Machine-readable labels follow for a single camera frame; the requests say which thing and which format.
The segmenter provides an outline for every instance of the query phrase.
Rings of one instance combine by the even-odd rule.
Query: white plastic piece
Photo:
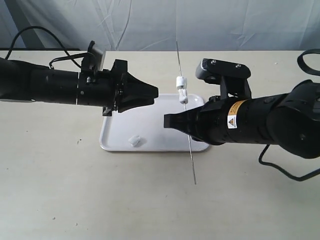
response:
[[[104,117],[100,146],[109,152],[189,152],[187,135],[171,128],[164,128],[164,115],[184,111],[177,101],[178,94],[159,94],[150,106],[133,108],[122,113],[113,112]],[[188,110],[200,107],[204,100],[195,94],[188,96]],[[141,136],[140,143],[132,147],[128,142],[134,135]],[[192,152],[209,147],[205,142],[191,139]]]
[[[178,93],[179,93],[179,102],[182,104],[187,104],[188,103],[187,89],[178,89]]]
[[[176,77],[176,89],[187,89],[187,78],[184,76]]]
[[[129,138],[129,143],[131,144],[131,147],[136,147],[138,143],[140,143],[141,136],[139,135],[133,135],[132,137]]]

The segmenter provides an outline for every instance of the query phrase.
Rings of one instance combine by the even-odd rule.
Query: thin metal wire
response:
[[[182,71],[181,71],[181,63],[180,63],[180,56],[179,56],[179,48],[178,48],[178,41],[175,41],[176,43],[176,53],[178,57],[178,64],[179,64],[179,71],[180,71],[180,77],[182,77]],[[186,104],[183,104],[184,111],[187,111]],[[190,151],[190,158],[191,158],[191,164],[192,164],[192,172],[193,172],[193,180],[194,184],[197,185],[196,180],[196,172],[195,172],[195,164],[194,164],[194,158],[192,157],[192,148],[191,148],[191,139],[190,135],[188,134],[188,142],[189,142],[189,151]]]

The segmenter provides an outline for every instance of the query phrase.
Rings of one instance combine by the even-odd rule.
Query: table surface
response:
[[[290,92],[319,78],[297,65],[300,51],[181,52],[188,92],[219,88],[195,78],[202,58],[247,65],[252,96]],[[48,65],[63,52],[17,51]],[[136,78],[175,93],[175,52],[107,52]],[[316,57],[308,57],[311,66]],[[56,69],[78,71],[72,62]],[[258,163],[262,145],[224,144],[195,153],[110,153],[99,145],[100,107],[0,102],[0,239],[319,239],[320,177],[294,182]],[[302,175],[320,167],[270,148],[265,160]]]

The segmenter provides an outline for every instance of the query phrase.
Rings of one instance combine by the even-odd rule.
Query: warning label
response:
[[[241,104],[243,104],[246,100],[242,100],[242,101],[237,101],[235,102],[228,113],[228,117],[227,117],[227,126],[228,129],[236,129],[237,128],[237,113],[238,110],[241,106]]]
[[[237,122],[236,122],[237,115],[228,115],[228,129],[236,129]]]

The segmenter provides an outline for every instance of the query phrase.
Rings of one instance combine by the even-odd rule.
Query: plastic tray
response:
[[[187,110],[200,107],[204,100],[194,94],[188,95]],[[100,146],[110,152],[188,152],[188,136],[175,129],[164,128],[164,115],[184,111],[177,94],[159,94],[153,105],[137,107],[123,113],[104,117]],[[129,139],[141,136],[141,141],[132,147]],[[209,145],[191,140],[193,152],[201,152]]]

